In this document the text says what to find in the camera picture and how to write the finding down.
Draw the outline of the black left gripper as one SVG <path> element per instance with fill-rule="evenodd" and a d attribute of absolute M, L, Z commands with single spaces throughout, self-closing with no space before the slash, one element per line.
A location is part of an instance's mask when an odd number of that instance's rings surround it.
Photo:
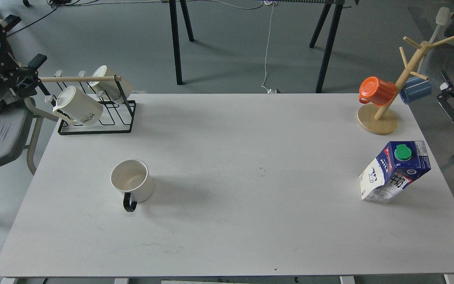
<path fill-rule="evenodd" d="M 0 105 L 11 104 L 34 95 L 34 89 L 40 88 L 45 99 L 52 99 L 52 95 L 41 81 L 33 81 L 34 70 L 47 61 L 45 54 L 36 54 L 27 63 L 27 67 L 17 63 L 10 47 L 0 50 Z"/>

